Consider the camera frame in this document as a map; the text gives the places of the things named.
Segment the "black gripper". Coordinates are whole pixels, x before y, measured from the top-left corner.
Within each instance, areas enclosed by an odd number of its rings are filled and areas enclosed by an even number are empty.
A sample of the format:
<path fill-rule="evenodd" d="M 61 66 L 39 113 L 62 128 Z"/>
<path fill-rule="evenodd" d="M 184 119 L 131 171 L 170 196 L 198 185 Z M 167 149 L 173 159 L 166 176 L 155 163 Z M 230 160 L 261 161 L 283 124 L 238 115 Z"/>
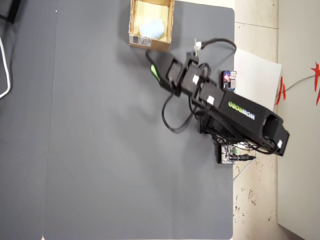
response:
<path fill-rule="evenodd" d="M 145 56 L 152 64 L 150 71 L 158 80 L 159 85 L 179 97 L 183 64 L 173 55 L 164 55 L 164 52 L 158 50 L 147 50 Z"/>

